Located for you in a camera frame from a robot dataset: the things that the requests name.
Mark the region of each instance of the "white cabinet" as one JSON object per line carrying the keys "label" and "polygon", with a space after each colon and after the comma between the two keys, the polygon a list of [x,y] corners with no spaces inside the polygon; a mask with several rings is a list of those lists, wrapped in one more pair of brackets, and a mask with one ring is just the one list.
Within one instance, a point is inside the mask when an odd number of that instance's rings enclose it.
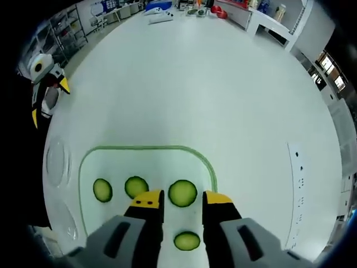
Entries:
{"label": "white cabinet", "polygon": [[351,191],[341,193],[338,216],[348,214]]}
{"label": "white cabinet", "polygon": [[335,29],[335,23],[319,2],[313,2],[311,13],[295,43],[295,47],[311,62],[315,62],[324,50]]}
{"label": "white cabinet", "polygon": [[128,18],[130,17],[131,14],[131,10],[130,10],[130,6],[123,6],[120,10],[119,10],[119,14],[120,14],[120,19],[124,19],[124,18]]}
{"label": "white cabinet", "polygon": [[250,15],[252,14],[249,10],[242,9],[231,4],[223,3],[220,1],[215,1],[214,5],[220,6],[228,14],[228,18],[235,23],[241,25],[244,29],[247,29]]}
{"label": "white cabinet", "polygon": [[131,15],[136,14],[139,12],[139,3],[132,3],[130,6],[130,13]]}
{"label": "white cabinet", "polygon": [[353,175],[346,176],[342,179],[342,192],[352,191]]}

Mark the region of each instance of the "white table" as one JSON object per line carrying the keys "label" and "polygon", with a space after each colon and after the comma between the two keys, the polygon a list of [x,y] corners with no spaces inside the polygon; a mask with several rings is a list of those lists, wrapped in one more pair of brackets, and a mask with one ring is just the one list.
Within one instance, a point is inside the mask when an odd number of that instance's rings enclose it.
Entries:
{"label": "white table", "polygon": [[[198,150],[215,170],[218,191],[284,246],[293,206],[287,143],[295,142],[306,160],[308,211],[294,250],[315,259],[337,216],[341,156],[329,110],[308,73],[281,47],[257,42],[218,18],[177,13],[174,21],[147,21],[133,17],[91,51],[52,118],[43,183],[63,252],[85,245],[78,172],[86,152],[99,145]],[[56,138],[70,168],[68,180],[54,187],[46,155]],[[70,217],[63,215],[64,204]],[[71,221],[76,232],[66,226]]]}
{"label": "white table", "polygon": [[105,18],[106,16],[109,16],[111,14],[115,14],[115,16],[117,17],[118,21],[120,22],[120,18],[119,18],[119,15],[118,15],[118,12],[121,10],[122,8],[116,8],[116,9],[113,9],[112,11],[106,13],[106,14],[102,14],[102,15],[99,15],[97,16],[97,18]]}
{"label": "white table", "polygon": [[138,2],[131,3],[131,4],[129,4],[129,6],[130,6],[131,15],[136,14],[136,13],[139,12],[139,3]]}
{"label": "white table", "polygon": [[120,17],[121,19],[128,18],[130,17],[131,14],[131,8],[130,5],[125,5],[120,8]]}
{"label": "white table", "polygon": [[255,36],[255,33],[257,32],[259,25],[262,25],[268,28],[269,30],[272,30],[273,32],[276,32],[277,34],[284,37],[287,40],[287,42],[290,42],[292,38],[292,34],[290,33],[290,30],[287,27],[282,25],[280,22],[276,21],[274,18],[269,17],[268,15],[252,7],[249,7],[249,11],[252,13],[252,15],[250,17],[247,33],[251,37]]}

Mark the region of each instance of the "cucumber slice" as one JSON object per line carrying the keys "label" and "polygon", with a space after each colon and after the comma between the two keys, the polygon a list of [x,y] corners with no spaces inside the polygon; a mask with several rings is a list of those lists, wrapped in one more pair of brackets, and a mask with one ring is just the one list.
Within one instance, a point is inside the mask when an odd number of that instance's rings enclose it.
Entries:
{"label": "cucumber slice", "polygon": [[95,198],[102,203],[109,202],[113,197],[112,186],[104,179],[95,180],[93,184],[93,193]]}
{"label": "cucumber slice", "polygon": [[172,204],[180,208],[188,207],[196,200],[197,189],[188,180],[178,180],[168,189],[168,197]]}
{"label": "cucumber slice", "polygon": [[197,9],[190,9],[187,13],[189,14],[189,15],[193,15],[193,14],[195,14],[197,12]]}
{"label": "cucumber slice", "polygon": [[190,251],[198,248],[200,245],[200,237],[193,232],[183,232],[178,234],[173,243],[179,250]]}
{"label": "cucumber slice", "polygon": [[139,176],[130,177],[125,182],[125,192],[131,199],[147,191],[149,191],[149,185]]}

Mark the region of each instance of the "window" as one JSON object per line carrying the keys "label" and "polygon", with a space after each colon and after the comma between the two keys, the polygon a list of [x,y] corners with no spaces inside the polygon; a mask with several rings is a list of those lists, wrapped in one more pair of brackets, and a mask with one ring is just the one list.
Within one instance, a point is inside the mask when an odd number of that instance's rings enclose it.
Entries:
{"label": "window", "polygon": [[336,84],[337,87],[339,88],[339,92],[340,92],[341,90],[343,90],[343,89],[345,88],[345,86],[346,86],[345,83],[344,83],[344,81],[342,80],[341,75],[336,78],[335,84]]}
{"label": "window", "polygon": [[326,74],[329,75],[332,73],[332,71],[335,69],[335,66],[332,64],[331,67],[327,70]]}
{"label": "window", "polygon": [[329,68],[332,66],[332,61],[330,60],[330,58],[328,56],[326,56],[324,58],[324,60],[321,62],[321,65],[326,71],[328,71]]}

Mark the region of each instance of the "wall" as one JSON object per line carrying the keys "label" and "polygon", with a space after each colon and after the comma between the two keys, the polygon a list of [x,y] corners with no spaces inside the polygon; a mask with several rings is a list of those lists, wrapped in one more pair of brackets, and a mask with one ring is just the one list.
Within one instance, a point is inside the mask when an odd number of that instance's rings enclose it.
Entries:
{"label": "wall", "polygon": [[347,32],[347,29],[343,30],[341,27],[337,27],[325,49],[337,62],[347,80],[357,89],[357,42],[355,46],[353,43],[354,37],[357,37],[356,31]]}
{"label": "wall", "polygon": [[337,102],[339,99],[335,92],[331,89],[330,85],[326,85],[323,90],[320,92],[322,99],[324,100],[327,106]]}
{"label": "wall", "polygon": [[77,4],[80,22],[82,23],[83,31],[86,35],[95,29],[95,27],[91,27],[89,22],[89,19],[93,17],[90,13],[90,5],[95,2],[99,2],[99,0],[84,0]]}
{"label": "wall", "polygon": [[301,51],[296,48],[293,47],[292,50],[290,51],[290,53],[292,55],[294,55],[294,57],[300,62],[300,64],[305,68],[305,70],[309,70],[312,67],[312,63],[308,60],[307,57],[304,56],[303,53],[301,53]]}
{"label": "wall", "polygon": [[352,83],[349,82],[346,87],[341,91],[341,96],[345,99],[347,98],[351,93],[356,93],[356,89],[353,87]]}
{"label": "wall", "polygon": [[326,14],[322,6],[315,1],[306,25],[295,43],[295,47],[304,53],[311,62],[315,62],[330,40],[334,29],[335,24],[332,19]]}
{"label": "wall", "polygon": [[281,22],[282,25],[292,30],[302,9],[301,0],[271,0],[268,15],[274,17],[276,8],[284,4],[286,6],[286,13]]}
{"label": "wall", "polygon": [[346,103],[348,104],[348,106],[351,107],[352,109],[354,109],[354,111],[357,113],[357,93],[356,93],[356,91],[351,92],[345,98],[345,100],[346,100]]}

